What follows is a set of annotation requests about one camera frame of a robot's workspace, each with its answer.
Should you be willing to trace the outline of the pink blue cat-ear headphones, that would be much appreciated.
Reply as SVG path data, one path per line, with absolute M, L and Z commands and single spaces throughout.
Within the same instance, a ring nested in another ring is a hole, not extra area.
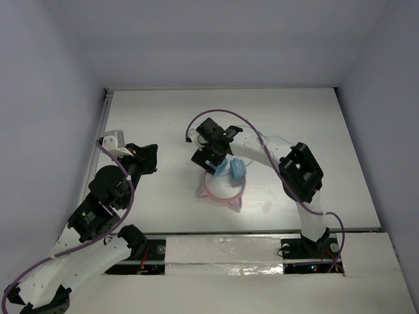
M 240 212 L 247 184 L 247 164 L 239 158 L 225 158 L 219 166 L 211 166 L 215 173 L 203 172 L 196 197 Z

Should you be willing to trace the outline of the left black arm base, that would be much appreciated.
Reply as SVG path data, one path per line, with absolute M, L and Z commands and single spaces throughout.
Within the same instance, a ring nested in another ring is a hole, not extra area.
M 105 271 L 107 275 L 164 275 L 166 238 L 147 237 L 133 224 L 120 229 L 117 237 L 128 240 L 130 256 Z

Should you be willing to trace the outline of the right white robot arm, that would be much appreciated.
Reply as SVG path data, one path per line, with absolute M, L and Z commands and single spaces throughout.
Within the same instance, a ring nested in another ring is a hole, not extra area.
M 304 253 L 317 257 L 325 250 L 328 231 L 316 196 L 322 188 L 323 171 L 307 145 L 271 143 L 258 131 L 249 133 L 239 126 L 223 129 L 211 118 L 195 130 L 188 127 L 185 140 L 197 147 L 191 161 L 214 177 L 228 167 L 234 180 L 245 185 L 245 158 L 272 168 L 284 192 L 297 204 Z

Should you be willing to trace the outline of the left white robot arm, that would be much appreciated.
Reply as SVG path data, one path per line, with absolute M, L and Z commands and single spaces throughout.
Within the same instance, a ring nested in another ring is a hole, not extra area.
M 49 256 L 5 289 L 2 313 L 7 302 L 21 305 L 22 313 L 65 313 L 82 284 L 145 252 L 146 236 L 133 224 L 121 224 L 134 204 L 140 178 L 156 172 L 158 146 L 122 147 L 106 139 L 96 145 L 113 164 L 97 171 Z

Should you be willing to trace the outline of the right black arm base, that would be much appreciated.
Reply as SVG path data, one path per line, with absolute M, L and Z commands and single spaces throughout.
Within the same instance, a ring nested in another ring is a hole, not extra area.
M 276 254 L 283 259 L 283 272 L 290 274 L 338 273 L 344 274 L 339 255 L 340 245 L 335 234 L 326 230 L 317 241 L 312 242 L 302 235 L 281 239 Z

